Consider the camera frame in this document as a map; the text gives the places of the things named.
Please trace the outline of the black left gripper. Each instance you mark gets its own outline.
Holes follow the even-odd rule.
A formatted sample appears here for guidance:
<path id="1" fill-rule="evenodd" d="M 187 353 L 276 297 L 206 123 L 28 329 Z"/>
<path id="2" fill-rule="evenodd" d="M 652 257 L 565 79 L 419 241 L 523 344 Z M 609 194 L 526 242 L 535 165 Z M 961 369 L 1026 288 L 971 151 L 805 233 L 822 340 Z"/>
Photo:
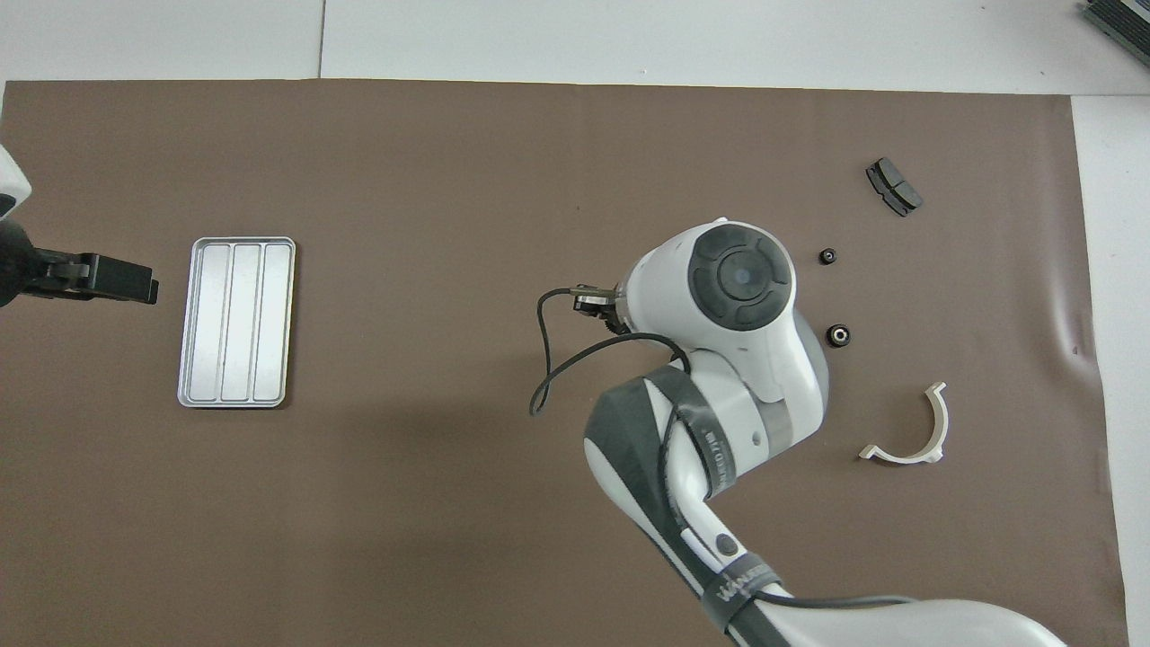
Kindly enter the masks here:
<path id="1" fill-rule="evenodd" d="M 40 292 L 49 298 L 99 298 L 145 306 L 154 306 L 159 299 L 159 282 L 150 267 L 99 253 L 39 254 L 23 226 L 3 219 L 1 307 L 12 305 L 22 291 L 40 278 Z"/>

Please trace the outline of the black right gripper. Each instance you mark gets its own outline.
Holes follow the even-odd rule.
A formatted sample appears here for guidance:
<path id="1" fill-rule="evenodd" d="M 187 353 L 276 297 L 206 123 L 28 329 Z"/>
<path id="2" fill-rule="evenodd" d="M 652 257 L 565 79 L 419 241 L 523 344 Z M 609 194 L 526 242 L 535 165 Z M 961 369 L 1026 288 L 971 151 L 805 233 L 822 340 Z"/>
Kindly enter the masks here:
<path id="1" fill-rule="evenodd" d="M 614 336 L 629 334 L 629 324 L 619 311 L 619 296 L 618 286 L 612 287 L 607 296 L 603 296 L 599 288 L 576 286 L 572 290 L 572 311 L 588 318 L 599 318 L 600 316 L 605 328 Z"/>

